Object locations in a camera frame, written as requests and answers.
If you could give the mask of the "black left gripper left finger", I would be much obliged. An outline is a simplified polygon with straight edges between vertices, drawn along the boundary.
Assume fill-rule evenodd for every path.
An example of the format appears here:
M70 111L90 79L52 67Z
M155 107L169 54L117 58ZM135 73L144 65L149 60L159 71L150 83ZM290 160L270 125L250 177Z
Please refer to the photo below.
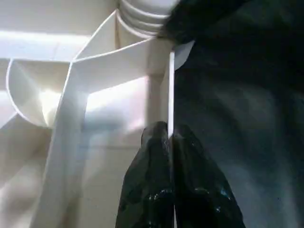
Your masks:
M172 185L167 124L155 122L125 173L116 216L118 228L171 228Z

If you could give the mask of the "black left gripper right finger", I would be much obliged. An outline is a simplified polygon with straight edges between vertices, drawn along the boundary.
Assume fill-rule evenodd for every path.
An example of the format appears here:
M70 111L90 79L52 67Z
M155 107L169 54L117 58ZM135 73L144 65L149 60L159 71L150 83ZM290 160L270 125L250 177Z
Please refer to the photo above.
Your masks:
M245 227L227 178L185 125L174 130L174 191L179 228Z

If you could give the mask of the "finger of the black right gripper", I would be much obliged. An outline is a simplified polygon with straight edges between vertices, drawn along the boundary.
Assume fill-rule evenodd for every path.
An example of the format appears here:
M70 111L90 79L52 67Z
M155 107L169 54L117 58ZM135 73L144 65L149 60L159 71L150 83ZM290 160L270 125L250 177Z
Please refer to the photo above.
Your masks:
M158 37L186 44L245 3L246 0L180 0L165 19Z

